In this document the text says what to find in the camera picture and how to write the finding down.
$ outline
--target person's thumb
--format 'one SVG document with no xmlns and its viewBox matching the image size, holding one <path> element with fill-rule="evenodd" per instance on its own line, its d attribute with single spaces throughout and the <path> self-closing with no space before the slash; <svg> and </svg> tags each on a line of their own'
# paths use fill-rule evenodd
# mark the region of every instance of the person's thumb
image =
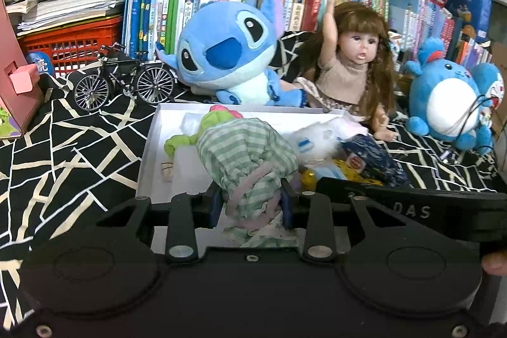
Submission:
<svg viewBox="0 0 507 338">
<path fill-rule="evenodd" d="M 490 275 L 507 276 L 507 251 L 486 255 L 482 268 Z"/>
</svg>

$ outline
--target plush toy eye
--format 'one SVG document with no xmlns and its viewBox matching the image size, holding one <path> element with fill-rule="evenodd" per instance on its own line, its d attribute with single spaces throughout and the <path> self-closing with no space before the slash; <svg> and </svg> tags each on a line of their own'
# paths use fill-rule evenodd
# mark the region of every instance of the plush toy eye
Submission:
<svg viewBox="0 0 507 338">
<path fill-rule="evenodd" d="M 247 30 L 250 32 L 250 35 L 252 35 L 252 39 L 254 42 L 257 42 L 260 37 L 262 37 L 262 34 L 264 30 L 262 29 L 262 26 L 259 22 L 257 22 L 255 19 L 248 17 L 244 20 L 245 26 L 247 27 Z"/>
<path fill-rule="evenodd" d="M 182 50 L 182 65 L 187 71 L 197 71 L 197 66 L 187 49 Z"/>
</svg>

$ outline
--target silver bolt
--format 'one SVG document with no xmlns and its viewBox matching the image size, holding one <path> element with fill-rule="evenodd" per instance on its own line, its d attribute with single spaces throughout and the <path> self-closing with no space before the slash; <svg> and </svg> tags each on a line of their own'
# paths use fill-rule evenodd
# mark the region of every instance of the silver bolt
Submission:
<svg viewBox="0 0 507 338">
<path fill-rule="evenodd" d="M 174 258 L 188 258 L 194 253 L 194 249 L 188 245 L 174 245 L 169 249 L 169 255 Z"/>
<path fill-rule="evenodd" d="M 39 325 L 35 329 L 35 332 L 37 333 L 37 336 L 40 336 L 41 338 L 51 338 L 53 336 L 53 331 L 47 325 Z"/>
<path fill-rule="evenodd" d="M 468 328 L 464 325 L 458 325 L 452 330 L 452 338 L 465 338 L 468 335 Z"/>
<path fill-rule="evenodd" d="M 313 247 L 308 248 L 308 255 L 314 258 L 327 258 L 333 253 L 330 247 L 326 247 L 324 245 L 315 245 Z"/>
</svg>

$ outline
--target blue box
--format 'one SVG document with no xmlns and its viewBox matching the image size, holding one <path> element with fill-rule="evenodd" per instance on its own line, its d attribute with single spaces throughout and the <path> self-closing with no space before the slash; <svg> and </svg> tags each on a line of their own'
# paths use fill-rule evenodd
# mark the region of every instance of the blue box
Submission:
<svg viewBox="0 0 507 338">
<path fill-rule="evenodd" d="M 492 0 L 447 0 L 446 9 L 463 20 L 463 33 L 478 43 L 487 40 Z"/>
</svg>

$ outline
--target doll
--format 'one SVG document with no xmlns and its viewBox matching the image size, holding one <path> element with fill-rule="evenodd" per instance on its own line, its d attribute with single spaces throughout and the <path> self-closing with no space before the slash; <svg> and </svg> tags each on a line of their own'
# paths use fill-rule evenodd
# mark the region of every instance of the doll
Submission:
<svg viewBox="0 0 507 338">
<path fill-rule="evenodd" d="M 298 51 L 300 77 L 310 106 L 345 109 L 369 120 L 374 137 L 393 141 L 387 113 L 395 108 L 393 63 L 387 25 L 358 2 L 335 7 L 328 0 L 322 28 Z"/>
</svg>

